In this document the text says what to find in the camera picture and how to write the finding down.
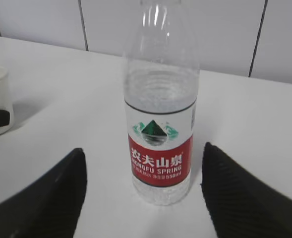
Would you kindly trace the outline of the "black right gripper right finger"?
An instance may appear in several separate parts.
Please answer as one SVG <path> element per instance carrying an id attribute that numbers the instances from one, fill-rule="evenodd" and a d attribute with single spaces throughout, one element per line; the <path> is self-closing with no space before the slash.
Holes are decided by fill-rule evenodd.
<path id="1" fill-rule="evenodd" d="M 219 238 L 292 238 L 292 200 L 207 142 L 203 197 Z"/>

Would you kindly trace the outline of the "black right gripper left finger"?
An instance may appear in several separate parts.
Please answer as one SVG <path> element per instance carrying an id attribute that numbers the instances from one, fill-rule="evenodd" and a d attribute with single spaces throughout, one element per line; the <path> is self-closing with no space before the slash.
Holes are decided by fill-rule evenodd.
<path id="1" fill-rule="evenodd" d="M 0 238 L 71 238 L 87 191 L 86 157 L 73 149 L 19 193 L 0 203 Z"/>

